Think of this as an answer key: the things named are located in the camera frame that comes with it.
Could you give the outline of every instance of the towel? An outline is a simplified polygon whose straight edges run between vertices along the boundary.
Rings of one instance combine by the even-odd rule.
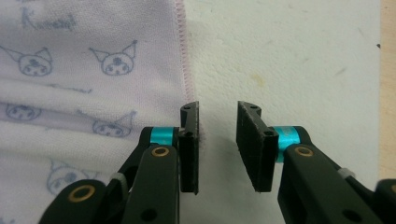
[[[108,182],[145,126],[193,101],[181,1],[0,8],[0,223],[37,223],[67,185]]]

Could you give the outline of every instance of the brass screw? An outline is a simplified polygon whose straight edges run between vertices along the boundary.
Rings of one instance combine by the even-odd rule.
[[[85,195],[82,196],[77,196],[76,193],[87,189],[88,192]],[[73,191],[70,192],[68,200],[72,203],[81,203],[84,202],[85,200],[91,198],[91,196],[95,193],[95,187],[92,185],[83,185],[79,186],[78,188],[73,189]]]
[[[156,147],[151,151],[151,155],[155,157],[164,157],[168,154],[169,154],[169,149],[166,147]]]
[[[297,147],[294,150],[300,156],[311,157],[311,156],[314,155],[314,152],[311,149],[307,148],[307,147]]]

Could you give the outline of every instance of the teal tape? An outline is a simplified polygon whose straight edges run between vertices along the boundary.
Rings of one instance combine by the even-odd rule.
[[[154,127],[151,130],[150,143],[172,146],[173,134],[173,127]]]
[[[300,135],[298,135],[297,130],[292,126],[278,126],[273,128],[279,134],[279,140],[277,141],[279,151],[276,162],[283,162],[283,152],[288,146],[301,143]]]

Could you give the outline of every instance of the yellow stain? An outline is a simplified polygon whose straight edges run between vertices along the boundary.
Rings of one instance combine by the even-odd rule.
[[[261,76],[257,74],[253,74],[250,75],[250,78],[253,79],[259,87],[264,87],[265,80]]]

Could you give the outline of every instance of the wooden surface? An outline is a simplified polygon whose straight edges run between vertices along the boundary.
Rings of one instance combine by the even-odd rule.
[[[380,178],[396,178],[396,1],[381,2]]]

